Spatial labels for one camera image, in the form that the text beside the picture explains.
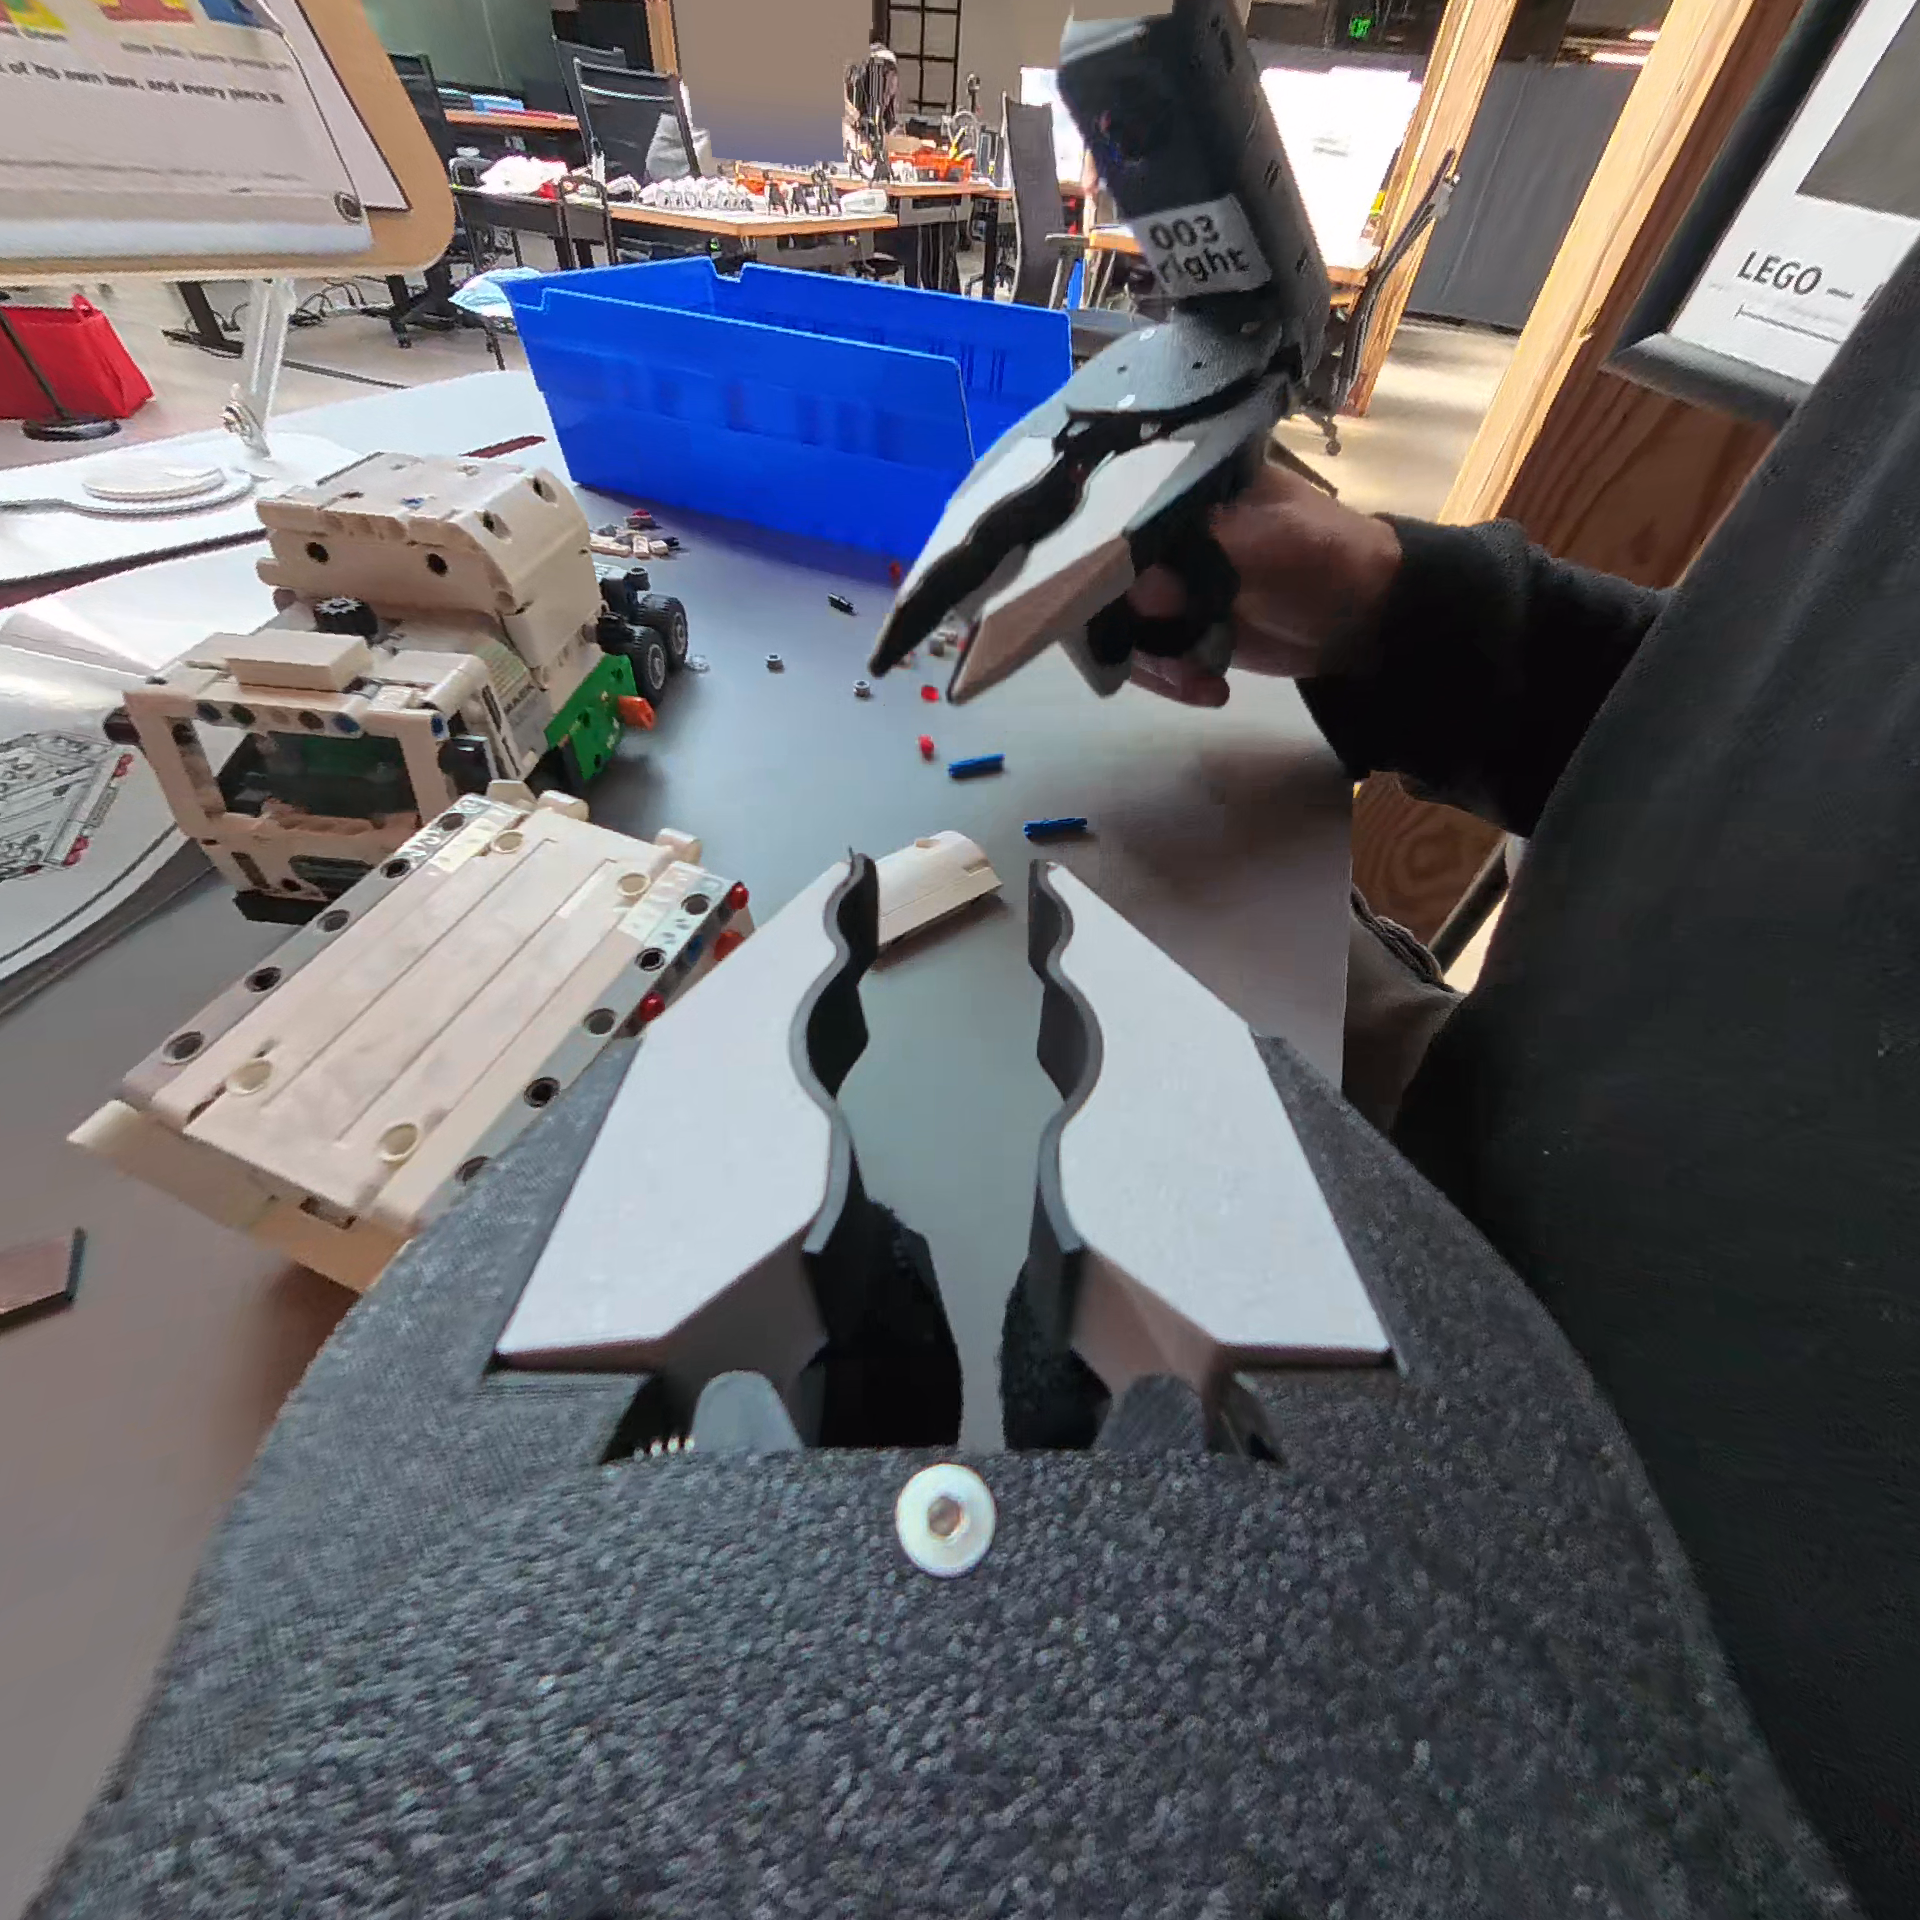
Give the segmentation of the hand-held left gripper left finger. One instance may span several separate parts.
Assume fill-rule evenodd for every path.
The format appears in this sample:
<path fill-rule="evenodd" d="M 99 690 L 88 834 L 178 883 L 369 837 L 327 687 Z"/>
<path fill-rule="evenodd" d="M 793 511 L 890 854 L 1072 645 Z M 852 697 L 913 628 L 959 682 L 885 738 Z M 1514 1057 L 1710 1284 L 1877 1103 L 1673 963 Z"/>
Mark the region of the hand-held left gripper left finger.
<path fill-rule="evenodd" d="M 496 1341 L 514 1373 L 755 1374 L 820 1438 L 863 1195 L 840 1087 L 867 1046 L 877 870 L 832 863 L 653 1022 Z"/>

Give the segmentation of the blue plastic bin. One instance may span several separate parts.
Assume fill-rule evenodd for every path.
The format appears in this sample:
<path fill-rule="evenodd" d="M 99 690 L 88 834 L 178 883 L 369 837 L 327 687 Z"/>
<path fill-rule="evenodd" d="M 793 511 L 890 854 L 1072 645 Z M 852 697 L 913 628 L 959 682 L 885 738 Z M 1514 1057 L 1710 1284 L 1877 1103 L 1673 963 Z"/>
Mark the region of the blue plastic bin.
<path fill-rule="evenodd" d="M 574 484 L 911 563 L 1073 372 L 1065 313 L 684 257 L 504 284 Z"/>

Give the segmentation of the white lego panel assembly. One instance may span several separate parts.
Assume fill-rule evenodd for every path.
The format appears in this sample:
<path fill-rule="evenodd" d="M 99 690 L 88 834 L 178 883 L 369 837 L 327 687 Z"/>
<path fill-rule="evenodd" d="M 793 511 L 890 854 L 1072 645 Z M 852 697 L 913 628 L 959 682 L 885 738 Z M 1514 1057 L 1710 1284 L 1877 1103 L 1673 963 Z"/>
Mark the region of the white lego panel assembly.
<path fill-rule="evenodd" d="M 366 1292 L 753 930 L 697 837 L 493 781 L 129 1070 L 67 1144 Z"/>

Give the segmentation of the brown flat tile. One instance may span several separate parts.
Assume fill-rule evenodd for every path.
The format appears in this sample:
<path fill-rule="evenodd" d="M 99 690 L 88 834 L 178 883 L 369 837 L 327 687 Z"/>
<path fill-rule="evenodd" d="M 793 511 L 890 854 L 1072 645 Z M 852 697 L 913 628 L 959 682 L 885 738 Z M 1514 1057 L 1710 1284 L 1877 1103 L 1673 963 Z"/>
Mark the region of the brown flat tile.
<path fill-rule="evenodd" d="M 81 1284 L 85 1236 L 72 1230 L 2 1250 L 2 1328 L 67 1309 Z"/>

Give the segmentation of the wooden post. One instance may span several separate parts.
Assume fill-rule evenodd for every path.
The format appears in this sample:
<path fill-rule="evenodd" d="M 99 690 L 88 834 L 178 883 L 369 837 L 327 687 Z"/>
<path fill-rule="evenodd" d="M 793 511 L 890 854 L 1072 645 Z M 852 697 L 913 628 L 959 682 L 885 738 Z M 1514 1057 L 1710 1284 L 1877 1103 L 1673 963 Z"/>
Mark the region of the wooden post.
<path fill-rule="evenodd" d="M 1385 181 L 1382 249 L 1348 313 L 1334 412 L 1364 416 L 1404 320 L 1412 275 L 1516 15 L 1514 3 L 1446 3 L 1418 98 Z"/>
<path fill-rule="evenodd" d="M 1561 561 L 1673 586 L 1777 428 L 1608 370 L 1796 3 L 1673 3 L 1455 473 L 1441 522 L 1514 522 Z"/>

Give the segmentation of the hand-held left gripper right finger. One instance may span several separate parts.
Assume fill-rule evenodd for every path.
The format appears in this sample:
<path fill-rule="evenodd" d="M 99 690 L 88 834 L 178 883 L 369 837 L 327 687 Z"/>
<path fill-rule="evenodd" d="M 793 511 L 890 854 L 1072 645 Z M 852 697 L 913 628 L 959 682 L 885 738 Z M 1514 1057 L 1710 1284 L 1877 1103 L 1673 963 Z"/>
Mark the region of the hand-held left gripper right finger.
<path fill-rule="evenodd" d="M 1061 863 L 1025 958 L 1056 1107 L 1023 1260 L 1025 1451 L 1282 1454 L 1275 1413 L 1397 1379 L 1249 1025 Z"/>

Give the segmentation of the white board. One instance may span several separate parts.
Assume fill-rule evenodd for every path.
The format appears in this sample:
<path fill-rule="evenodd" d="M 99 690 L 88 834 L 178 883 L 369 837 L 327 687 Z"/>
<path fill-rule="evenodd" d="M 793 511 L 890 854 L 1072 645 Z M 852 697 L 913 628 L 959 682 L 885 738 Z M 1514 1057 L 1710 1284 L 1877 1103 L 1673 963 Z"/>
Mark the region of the white board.
<path fill-rule="evenodd" d="M 1274 111 L 1307 226 L 1327 268 L 1372 265 L 1374 200 L 1418 103 L 1422 80 L 1404 66 L 1265 66 Z"/>

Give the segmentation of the person's right forearm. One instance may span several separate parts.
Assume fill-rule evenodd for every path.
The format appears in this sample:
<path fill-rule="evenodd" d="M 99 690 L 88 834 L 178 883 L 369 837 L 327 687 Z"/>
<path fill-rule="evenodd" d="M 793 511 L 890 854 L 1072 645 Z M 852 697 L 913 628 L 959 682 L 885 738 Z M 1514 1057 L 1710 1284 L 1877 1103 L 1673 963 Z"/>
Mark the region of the person's right forearm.
<path fill-rule="evenodd" d="M 1351 779 L 1389 773 L 1531 837 L 1673 589 L 1557 561 L 1512 522 L 1382 525 L 1399 568 L 1299 686 L 1307 715 Z"/>

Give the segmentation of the long wooden work table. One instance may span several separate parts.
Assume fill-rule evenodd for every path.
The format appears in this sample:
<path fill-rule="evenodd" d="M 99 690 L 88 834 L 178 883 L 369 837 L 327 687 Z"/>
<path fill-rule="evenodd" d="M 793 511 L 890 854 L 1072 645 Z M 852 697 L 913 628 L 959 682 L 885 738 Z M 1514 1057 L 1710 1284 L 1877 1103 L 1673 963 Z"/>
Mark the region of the long wooden work table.
<path fill-rule="evenodd" d="M 768 265 L 959 292 L 968 249 L 994 275 L 1015 232 L 1012 190 L 981 179 L 871 183 L 764 166 L 620 191 L 562 166 L 532 181 L 532 168 L 496 165 L 476 184 L 455 183 L 452 204 L 471 238 L 497 232 L 512 252 L 537 238 L 560 272 L 693 257 L 721 273 Z"/>

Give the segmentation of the white mat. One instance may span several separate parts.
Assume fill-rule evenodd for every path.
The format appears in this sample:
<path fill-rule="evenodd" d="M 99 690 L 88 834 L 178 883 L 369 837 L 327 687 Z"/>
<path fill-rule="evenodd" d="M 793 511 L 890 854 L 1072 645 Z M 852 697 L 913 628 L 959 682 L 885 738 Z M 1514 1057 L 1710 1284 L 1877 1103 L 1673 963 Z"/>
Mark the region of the white mat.
<path fill-rule="evenodd" d="M 253 499 L 163 514 L 88 513 L 80 500 L 2 500 L 2 588 L 114 571 L 263 533 Z"/>

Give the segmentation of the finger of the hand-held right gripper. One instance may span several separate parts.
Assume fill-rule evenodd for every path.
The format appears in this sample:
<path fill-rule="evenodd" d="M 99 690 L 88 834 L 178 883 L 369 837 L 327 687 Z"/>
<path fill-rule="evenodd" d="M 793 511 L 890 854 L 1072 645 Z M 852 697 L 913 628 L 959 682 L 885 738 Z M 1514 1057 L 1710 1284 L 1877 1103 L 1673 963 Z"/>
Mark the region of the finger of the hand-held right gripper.
<path fill-rule="evenodd" d="M 948 499 L 904 571 L 868 673 L 887 676 L 943 628 L 970 628 L 989 593 L 1078 513 L 1092 471 L 1112 453 L 1112 422 L 1065 408 L 1041 408 L 1008 432 Z"/>
<path fill-rule="evenodd" d="M 1065 648 L 1095 697 L 1112 697 L 1131 669 L 1094 659 L 1092 619 L 1140 574 L 1134 525 L 1148 511 L 1175 500 L 1197 473 L 1197 453 L 1185 439 L 1148 439 L 1101 463 L 1078 513 L 1031 554 L 1008 586 L 989 593 L 976 624 L 963 628 L 968 645 L 945 686 L 948 704 L 963 706 L 986 695 L 1050 647 Z"/>

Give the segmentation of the lego instruction booklet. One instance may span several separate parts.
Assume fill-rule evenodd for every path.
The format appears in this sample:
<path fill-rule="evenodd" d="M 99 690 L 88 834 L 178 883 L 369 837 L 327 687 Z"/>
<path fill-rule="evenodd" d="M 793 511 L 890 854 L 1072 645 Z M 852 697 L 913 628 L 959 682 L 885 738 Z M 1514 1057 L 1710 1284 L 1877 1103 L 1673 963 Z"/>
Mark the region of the lego instruction booklet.
<path fill-rule="evenodd" d="M 211 877 L 141 752 L 108 738 L 141 681 L 41 615 L 3 615 L 3 1013 Z"/>

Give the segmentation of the white curved lego piece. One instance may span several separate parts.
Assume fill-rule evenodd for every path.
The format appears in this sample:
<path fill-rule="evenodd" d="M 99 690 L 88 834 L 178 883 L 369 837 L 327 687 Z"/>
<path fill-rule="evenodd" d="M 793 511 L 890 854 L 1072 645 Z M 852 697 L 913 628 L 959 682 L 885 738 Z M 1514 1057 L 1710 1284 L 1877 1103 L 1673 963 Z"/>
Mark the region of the white curved lego piece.
<path fill-rule="evenodd" d="M 874 868 L 880 951 L 913 941 L 1000 891 L 989 855 L 956 829 L 916 837 L 880 855 Z"/>

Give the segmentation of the person's right hand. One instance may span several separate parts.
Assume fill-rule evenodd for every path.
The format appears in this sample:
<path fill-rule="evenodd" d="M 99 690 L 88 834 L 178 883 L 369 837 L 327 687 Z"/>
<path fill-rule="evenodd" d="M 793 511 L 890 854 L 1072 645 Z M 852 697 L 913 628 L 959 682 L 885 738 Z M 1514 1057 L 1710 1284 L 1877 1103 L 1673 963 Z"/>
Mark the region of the person's right hand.
<path fill-rule="evenodd" d="M 1209 531 L 1234 574 L 1225 616 L 1232 671 L 1314 681 L 1374 647 L 1404 564 L 1393 524 L 1337 500 L 1307 471 L 1266 459 L 1213 511 Z"/>

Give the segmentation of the clear acrylic stand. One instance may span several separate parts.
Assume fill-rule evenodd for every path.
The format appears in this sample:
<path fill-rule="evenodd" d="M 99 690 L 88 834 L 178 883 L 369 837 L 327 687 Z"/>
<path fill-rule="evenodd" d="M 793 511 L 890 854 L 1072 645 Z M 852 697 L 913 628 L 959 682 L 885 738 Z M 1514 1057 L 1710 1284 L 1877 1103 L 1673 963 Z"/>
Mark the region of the clear acrylic stand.
<path fill-rule="evenodd" d="M 90 514 L 156 517 L 222 507 L 265 484 L 290 483 L 292 466 L 269 444 L 295 282 L 286 275 L 253 290 L 242 325 L 240 376 L 226 398 L 226 446 L 193 457 L 117 459 L 81 481 L 80 504 Z"/>

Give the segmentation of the black office chair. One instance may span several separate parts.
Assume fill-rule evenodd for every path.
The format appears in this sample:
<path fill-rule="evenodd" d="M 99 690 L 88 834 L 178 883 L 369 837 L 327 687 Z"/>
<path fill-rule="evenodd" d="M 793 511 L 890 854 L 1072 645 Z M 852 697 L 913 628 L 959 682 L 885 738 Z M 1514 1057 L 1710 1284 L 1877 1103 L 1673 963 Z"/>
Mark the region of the black office chair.
<path fill-rule="evenodd" d="M 572 42 L 557 42 L 557 61 L 588 156 L 612 181 L 648 188 L 708 175 L 710 149 L 678 78 L 613 64 Z"/>

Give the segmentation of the red bag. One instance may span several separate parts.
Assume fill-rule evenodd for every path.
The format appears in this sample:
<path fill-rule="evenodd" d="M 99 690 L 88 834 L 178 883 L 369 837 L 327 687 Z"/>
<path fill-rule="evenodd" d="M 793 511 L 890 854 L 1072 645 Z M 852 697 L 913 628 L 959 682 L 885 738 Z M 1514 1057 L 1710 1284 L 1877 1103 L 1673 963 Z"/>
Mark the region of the red bag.
<path fill-rule="evenodd" d="M 85 298 L 2 300 L 2 420 L 27 437 L 99 439 L 151 398 L 110 322 Z"/>

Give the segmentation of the white and green lego truck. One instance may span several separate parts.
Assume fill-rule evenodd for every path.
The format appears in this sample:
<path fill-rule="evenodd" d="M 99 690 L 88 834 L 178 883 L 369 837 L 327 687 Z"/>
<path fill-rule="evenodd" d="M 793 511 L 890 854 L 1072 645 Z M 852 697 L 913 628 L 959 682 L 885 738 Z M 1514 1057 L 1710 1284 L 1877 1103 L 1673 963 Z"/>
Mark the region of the white and green lego truck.
<path fill-rule="evenodd" d="M 272 616 L 107 727 L 249 922 L 316 920 L 497 781 L 582 797 L 689 668 L 684 604 L 545 469 L 373 453 L 257 514 Z"/>

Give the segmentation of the black framed poster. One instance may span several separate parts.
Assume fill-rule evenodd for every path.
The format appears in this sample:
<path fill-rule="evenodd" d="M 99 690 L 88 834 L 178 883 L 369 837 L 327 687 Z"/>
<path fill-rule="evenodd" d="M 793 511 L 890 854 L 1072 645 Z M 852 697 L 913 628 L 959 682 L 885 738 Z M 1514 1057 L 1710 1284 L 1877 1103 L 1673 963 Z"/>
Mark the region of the black framed poster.
<path fill-rule="evenodd" d="M 1606 359 L 1785 424 L 1918 234 L 1918 6 L 1809 3 Z"/>

